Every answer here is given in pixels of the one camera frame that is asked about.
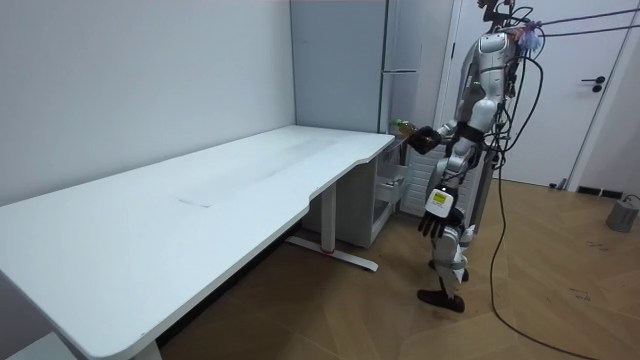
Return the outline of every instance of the white door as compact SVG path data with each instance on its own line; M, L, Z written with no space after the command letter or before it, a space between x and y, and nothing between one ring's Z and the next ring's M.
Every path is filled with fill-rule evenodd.
M518 0L517 6L533 6L533 20L552 21L569 17L632 9L638 0ZM630 25L633 14L590 19L544 27L547 34L593 30ZM440 106L440 118L446 122L456 107L460 68L467 50L488 24L475 0L462 0L456 50L447 81L446 96ZM626 31L547 39L538 58L544 68L544 87L538 107L507 156L502 176L506 180L548 186L569 178L604 91L594 92L592 81L600 76L608 80L622 48ZM537 69L527 65L527 76L516 118L515 136L529 113L538 87Z

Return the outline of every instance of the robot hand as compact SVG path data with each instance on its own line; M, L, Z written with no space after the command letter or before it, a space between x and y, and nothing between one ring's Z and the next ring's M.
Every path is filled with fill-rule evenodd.
M436 192L443 194L445 196L450 196L453 201L443 201L442 204L444 206L449 207L451 210L443 210L442 207L435 208L437 211L434 213L433 211L429 211L429 205L427 205L424 215L422 216L422 221L420 221L420 225L418 225L418 231L422 232L422 235L427 236L429 231L431 231L431 238L439 238L444 234L444 229L447 226L450 227L458 227L464 221L464 214L462 211L455 207L457 199L458 199L458 191L456 189L450 189L444 185L439 185L436 187L441 190L434 190L432 194L428 195L427 204L429 204L430 198L435 197L438 198L440 195L435 195Z
M407 142L420 155L424 155L440 145L442 137L430 126L425 126L411 135Z
M457 208L452 209L446 218L441 218L429 211L425 211L422 221L420 221L420 225L418 225L418 231L422 231L422 235L427 236L429 230L431 230L430 236L432 239L440 238L444 235L444 229L447 226L458 228L463 221L464 215L462 211Z

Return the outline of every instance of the desk surface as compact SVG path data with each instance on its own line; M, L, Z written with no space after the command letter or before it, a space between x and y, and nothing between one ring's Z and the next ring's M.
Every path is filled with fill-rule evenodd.
M393 140L289 126L0 208L0 272L88 357L128 359Z

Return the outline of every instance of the robot leg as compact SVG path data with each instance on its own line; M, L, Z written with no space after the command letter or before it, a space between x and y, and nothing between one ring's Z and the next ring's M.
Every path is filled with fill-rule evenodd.
M467 249L469 248L469 245L471 244L471 241L473 240L473 235L474 235L474 231L475 231L476 226L475 225L471 225L468 228L465 229L464 225L461 225L459 228L459 231L462 233L462 237L460 238L460 251L462 253L464 253L465 251L467 251ZM433 270L436 269L436 265L435 265L435 261L429 260L429 267ZM464 273L462 274L462 282L467 282L469 281L469 271L467 269L464 269Z
M459 246L460 229L447 226L442 237L433 239L433 262L440 278L440 290L419 290L418 298L427 304L464 312L464 301L455 295L455 283L464 275L467 259Z

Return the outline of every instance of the yellow label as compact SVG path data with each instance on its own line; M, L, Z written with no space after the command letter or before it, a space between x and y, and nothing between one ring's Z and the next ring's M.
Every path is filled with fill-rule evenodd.
M444 202L447 201L447 197L440 193L436 193L435 195L433 195L433 201L444 204Z

